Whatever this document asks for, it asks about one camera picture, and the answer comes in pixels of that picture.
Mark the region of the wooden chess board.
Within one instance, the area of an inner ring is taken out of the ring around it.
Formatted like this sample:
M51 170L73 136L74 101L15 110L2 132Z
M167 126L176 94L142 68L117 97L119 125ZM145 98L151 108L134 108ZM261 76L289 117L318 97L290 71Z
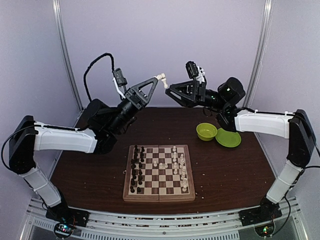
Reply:
M125 202L136 203L172 203L172 202L192 202L196 198L193 171L186 144L180 145L137 145L144 147L145 169L143 169L142 193L130 193L131 179L131 159L134 153L134 145L129 147L127 166L124 179L122 198ZM177 157L173 162L172 148L176 146ZM181 180L182 169L180 165L180 155L184 154L187 176L187 189L183 192L183 182ZM153 163L167 163L168 168L153 168Z

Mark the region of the white king chess piece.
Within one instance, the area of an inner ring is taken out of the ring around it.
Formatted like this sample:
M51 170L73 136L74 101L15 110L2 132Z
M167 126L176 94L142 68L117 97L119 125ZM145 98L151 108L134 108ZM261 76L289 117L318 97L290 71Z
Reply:
M187 191L187 183L188 183L187 168L185 165L183 165L181 169L181 180L182 180L182 191L185 193Z

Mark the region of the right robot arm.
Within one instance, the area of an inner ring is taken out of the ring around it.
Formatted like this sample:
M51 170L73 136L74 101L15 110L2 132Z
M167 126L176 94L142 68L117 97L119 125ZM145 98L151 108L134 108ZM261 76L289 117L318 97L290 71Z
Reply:
M166 85L165 93L182 107L202 106L216 112L217 122L226 131L262 133L289 140L287 161L266 193L266 202L256 210L258 219L266 221L276 212L274 204L283 199L311 160L316 136L307 113L302 109L274 113L238 108L245 91L235 77L222 83L217 91L206 86L206 82L193 79Z

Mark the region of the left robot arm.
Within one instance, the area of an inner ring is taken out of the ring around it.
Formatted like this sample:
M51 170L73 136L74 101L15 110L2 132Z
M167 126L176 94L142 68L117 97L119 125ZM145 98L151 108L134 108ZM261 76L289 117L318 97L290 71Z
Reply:
M60 150L87 154L109 153L116 135L131 124L138 111L149 102L159 81L166 82L165 74L159 74L120 93L123 98L116 107L109 107L99 99L92 100L83 117L83 128L62 127L35 121L26 115L15 132L8 137L9 169L21 176L50 208L61 222L72 218L72 211L62 194L40 170L34 160L35 151Z

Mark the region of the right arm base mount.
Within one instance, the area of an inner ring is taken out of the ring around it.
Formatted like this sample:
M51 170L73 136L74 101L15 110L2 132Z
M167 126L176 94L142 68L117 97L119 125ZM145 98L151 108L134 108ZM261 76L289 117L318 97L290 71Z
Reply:
M279 203L273 203L266 197L262 198L258 207L241 210L238 214L243 227L256 225L255 233L263 238L274 234L276 230L274 220L282 216Z

